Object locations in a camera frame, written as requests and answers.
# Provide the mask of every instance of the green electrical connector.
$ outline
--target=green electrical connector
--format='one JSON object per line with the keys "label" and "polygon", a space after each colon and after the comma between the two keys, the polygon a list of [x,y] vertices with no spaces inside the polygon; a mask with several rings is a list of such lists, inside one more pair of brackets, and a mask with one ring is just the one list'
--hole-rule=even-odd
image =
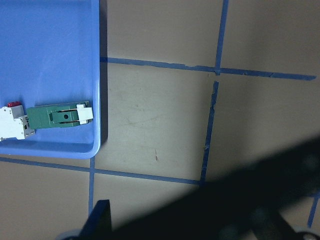
{"label": "green electrical connector", "polygon": [[31,129],[75,127],[94,118],[88,101],[30,107],[26,112]]}

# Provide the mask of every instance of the blue tape line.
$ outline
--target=blue tape line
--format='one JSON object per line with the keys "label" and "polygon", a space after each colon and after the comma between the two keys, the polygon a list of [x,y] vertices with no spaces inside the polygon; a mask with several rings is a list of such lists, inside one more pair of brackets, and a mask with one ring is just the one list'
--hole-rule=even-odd
{"label": "blue tape line", "polygon": [[270,72],[270,71],[255,71],[255,70],[245,70],[236,68],[216,68],[210,66],[186,66],[180,63],[166,63],[158,61],[144,61],[144,60],[134,60],[126,58],[114,58],[114,57],[100,57],[100,62],[111,63],[111,64],[125,64],[125,65],[135,65],[135,66],[151,66],[156,68],[165,69],[180,69],[180,70],[190,70],[199,72],[216,73],[222,74],[235,74],[235,75],[248,75],[257,76],[265,78],[280,78],[280,79],[293,79],[293,80],[306,80],[310,81],[315,79],[317,76],[314,75],[302,75],[302,74],[291,74],[291,73],[280,73],[280,72]]}
{"label": "blue tape line", "polygon": [[312,203],[312,206],[311,206],[311,209],[310,209],[310,214],[309,214],[308,223],[307,223],[308,228],[312,227],[312,223],[314,221],[315,214],[316,214],[318,200],[319,200],[319,198],[317,198],[317,197],[315,197],[313,199],[313,203]]}
{"label": "blue tape line", "polygon": [[190,71],[200,71],[200,72],[215,72],[214,67],[210,66],[187,66],[180,63],[167,63],[160,61],[145,61],[145,60],[135,60],[126,58],[114,58],[114,57],[100,57],[100,62],[112,63],[112,64],[126,64],[126,65],[136,65],[136,66],[152,66],[156,68],[165,69],[180,69],[180,70],[190,70]]}
{"label": "blue tape line", "polygon": [[254,70],[235,69],[235,68],[221,68],[220,72],[222,74],[236,74],[236,75],[257,76],[257,77],[264,77],[264,78],[293,79],[293,80],[305,80],[305,81],[311,81],[317,77],[314,75],[280,73],[280,72],[271,72],[271,71],[254,71]]}
{"label": "blue tape line", "polygon": [[90,158],[88,213],[94,209],[95,157]]}
{"label": "blue tape line", "polygon": [[105,170],[105,169],[95,169],[95,173],[129,177],[129,178],[137,178],[137,179],[148,179],[148,180],[157,180],[157,181],[165,181],[165,182],[173,182],[173,183],[199,185],[199,181],[197,180],[168,177],[168,176],[157,176],[157,175],[148,175],[148,174],[140,174],[140,173],[132,173],[132,172],[124,172],[124,171],[113,171],[113,170]]}
{"label": "blue tape line", "polygon": [[225,31],[226,31],[228,5],[229,5],[229,0],[223,0],[218,44],[216,46],[216,55],[215,55],[215,67],[217,68],[217,72],[216,72],[217,75],[220,75],[219,69],[221,66],[222,50],[224,47],[224,37],[225,37]]}
{"label": "blue tape line", "polygon": [[207,166],[208,166],[208,160],[209,160],[209,151],[210,151],[210,144],[211,144],[211,136],[212,136],[212,129],[214,126],[214,118],[215,118],[215,105],[216,105],[217,96],[218,96],[218,88],[219,88],[219,82],[215,81],[213,84],[213,92],[211,95],[209,119],[208,119],[208,125],[207,125],[207,129],[206,129],[206,137],[205,137],[201,176],[200,176],[200,185],[203,185],[206,181]]}
{"label": "blue tape line", "polygon": [[[92,170],[91,167],[92,167],[92,165],[95,164],[93,159],[90,160],[90,168],[81,167],[81,166],[70,166],[70,165],[64,165],[64,164],[56,164],[56,163],[46,163],[46,162],[37,162],[37,161],[29,161],[29,160],[11,159],[11,158],[4,158],[4,157],[0,157],[0,162],[13,163],[13,164],[23,164],[23,165],[30,165],[30,166],[45,167],[45,168],[54,168],[54,169],[73,170],[73,171],[80,171],[80,172],[87,172],[87,173],[90,173],[91,171],[93,171],[95,174],[106,174],[106,175],[115,175],[115,176],[130,177],[130,178],[140,178],[140,179],[158,180],[158,181],[165,181],[165,182],[199,185],[199,181],[197,181],[197,180],[184,179],[184,178],[156,176],[156,175],[122,172],[122,171],[112,171],[112,170],[104,170],[104,169],[96,169],[96,168],[94,168]],[[92,188],[90,188],[90,183],[89,183],[89,189],[93,191],[94,190],[93,189],[94,179],[91,179],[91,184],[92,184],[91,185]]]}
{"label": "blue tape line", "polygon": [[11,158],[4,158],[4,157],[0,157],[0,162],[23,164],[23,165],[38,166],[38,167],[53,168],[53,169],[64,169],[64,170],[72,170],[72,171],[80,171],[80,172],[89,172],[90,170],[88,167],[82,167],[82,166],[70,166],[70,165],[64,165],[64,164],[11,159]]}

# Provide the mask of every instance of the red component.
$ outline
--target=red component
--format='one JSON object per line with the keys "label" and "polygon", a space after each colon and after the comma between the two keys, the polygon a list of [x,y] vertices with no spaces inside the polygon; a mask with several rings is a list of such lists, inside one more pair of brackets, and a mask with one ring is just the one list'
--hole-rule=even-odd
{"label": "red component", "polygon": [[16,106],[19,106],[19,105],[22,105],[21,102],[19,101],[13,101],[13,102],[9,102],[6,106],[8,108],[12,108],[12,107],[16,107]]}

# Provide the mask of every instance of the terminal block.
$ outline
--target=terminal block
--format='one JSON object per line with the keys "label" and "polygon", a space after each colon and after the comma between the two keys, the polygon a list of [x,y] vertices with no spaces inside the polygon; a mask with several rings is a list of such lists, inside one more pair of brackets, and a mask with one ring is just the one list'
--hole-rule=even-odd
{"label": "terminal block", "polygon": [[26,112],[32,129],[75,127],[94,118],[88,101],[30,107]]}
{"label": "terminal block", "polygon": [[30,127],[28,116],[20,102],[10,102],[0,108],[0,142],[9,138],[22,140],[34,134],[35,130]]}

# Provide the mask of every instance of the white plastic clip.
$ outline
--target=white plastic clip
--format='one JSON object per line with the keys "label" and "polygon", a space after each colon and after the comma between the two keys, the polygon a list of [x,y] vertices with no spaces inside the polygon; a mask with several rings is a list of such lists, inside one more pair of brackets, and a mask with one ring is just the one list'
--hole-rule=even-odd
{"label": "white plastic clip", "polygon": [[94,118],[92,107],[86,107],[85,104],[77,104],[76,110],[79,116],[80,124],[87,124],[89,120]]}

